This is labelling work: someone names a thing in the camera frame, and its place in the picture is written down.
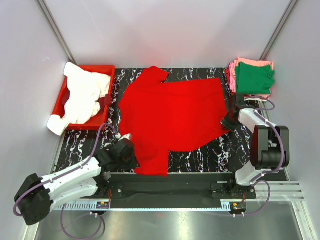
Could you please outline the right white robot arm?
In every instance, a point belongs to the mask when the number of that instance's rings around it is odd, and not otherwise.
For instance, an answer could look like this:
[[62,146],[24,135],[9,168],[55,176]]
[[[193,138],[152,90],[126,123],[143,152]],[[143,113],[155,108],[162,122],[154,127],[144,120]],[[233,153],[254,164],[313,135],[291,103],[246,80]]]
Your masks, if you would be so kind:
[[234,172],[221,192],[231,198],[244,197],[254,192],[254,186],[265,175],[279,172],[290,163],[290,131],[283,125],[276,125],[263,117],[261,108],[246,104],[243,94],[230,97],[227,115],[221,121],[227,130],[243,125],[252,133],[249,161]]

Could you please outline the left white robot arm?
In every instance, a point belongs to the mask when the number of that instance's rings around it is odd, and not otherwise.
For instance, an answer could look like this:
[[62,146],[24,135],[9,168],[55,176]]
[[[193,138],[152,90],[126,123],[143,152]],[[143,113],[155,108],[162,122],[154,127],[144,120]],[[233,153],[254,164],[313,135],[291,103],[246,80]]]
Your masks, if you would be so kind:
[[115,144],[64,170],[26,177],[14,197],[13,212],[26,225],[35,225],[69,202],[91,196],[103,198],[108,193],[112,172],[138,166],[132,135],[123,135]]

